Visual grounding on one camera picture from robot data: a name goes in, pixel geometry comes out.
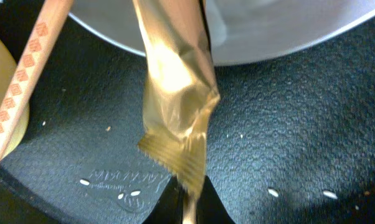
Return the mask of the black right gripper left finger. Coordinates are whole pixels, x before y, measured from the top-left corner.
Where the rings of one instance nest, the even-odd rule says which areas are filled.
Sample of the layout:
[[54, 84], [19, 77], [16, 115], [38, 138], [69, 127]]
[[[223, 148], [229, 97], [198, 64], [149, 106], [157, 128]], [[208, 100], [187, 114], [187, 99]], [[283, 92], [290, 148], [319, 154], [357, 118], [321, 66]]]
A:
[[182, 224], [184, 189], [170, 178], [159, 200], [142, 224]]

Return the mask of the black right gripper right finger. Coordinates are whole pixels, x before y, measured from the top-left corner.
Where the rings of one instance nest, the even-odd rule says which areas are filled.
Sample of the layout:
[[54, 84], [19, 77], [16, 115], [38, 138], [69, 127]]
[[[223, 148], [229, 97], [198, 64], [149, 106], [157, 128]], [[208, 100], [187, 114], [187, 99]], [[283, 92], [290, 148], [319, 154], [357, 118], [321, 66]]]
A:
[[208, 176], [205, 176], [202, 194], [197, 202], [196, 220], [198, 224], [235, 224]]

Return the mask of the yellow bowl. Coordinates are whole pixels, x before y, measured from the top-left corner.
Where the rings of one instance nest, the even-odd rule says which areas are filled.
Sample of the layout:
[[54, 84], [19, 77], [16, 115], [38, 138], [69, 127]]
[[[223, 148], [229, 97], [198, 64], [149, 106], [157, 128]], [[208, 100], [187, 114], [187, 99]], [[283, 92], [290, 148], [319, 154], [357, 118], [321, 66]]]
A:
[[[16, 62], [13, 56], [0, 40], [0, 105], [2, 103], [2, 100], [4, 99], [6, 90], [11, 82], [11, 78], [15, 72], [15, 69]], [[29, 105], [27, 105], [24, 109], [23, 114], [14, 130], [12, 138], [7, 146], [7, 149], [4, 151], [3, 157], [6, 157], [20, 144], [26, 133], [28, 123]]]

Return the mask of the gold snack wrapper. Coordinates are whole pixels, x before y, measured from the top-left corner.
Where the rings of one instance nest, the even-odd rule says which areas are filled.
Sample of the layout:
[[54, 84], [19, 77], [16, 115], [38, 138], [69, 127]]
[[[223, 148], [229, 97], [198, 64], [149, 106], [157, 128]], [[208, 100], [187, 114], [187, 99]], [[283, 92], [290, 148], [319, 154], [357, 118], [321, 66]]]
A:
[[219, 102], [205, 5], [134, 0], [146, 50], [145, 135], [138, 147], [183, 187], [183, 223], [197, 222], [206, 174], [207, 129]]

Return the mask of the wooden chopstick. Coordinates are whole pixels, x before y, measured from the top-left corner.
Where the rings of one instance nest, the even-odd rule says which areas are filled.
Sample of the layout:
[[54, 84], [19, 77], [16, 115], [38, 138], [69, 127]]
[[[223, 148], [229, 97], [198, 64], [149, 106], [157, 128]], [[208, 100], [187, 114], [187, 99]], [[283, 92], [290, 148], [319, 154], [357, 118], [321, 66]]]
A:
[[0, 161], [54, 48], [73, 0], [45, 0], [0, 105]]

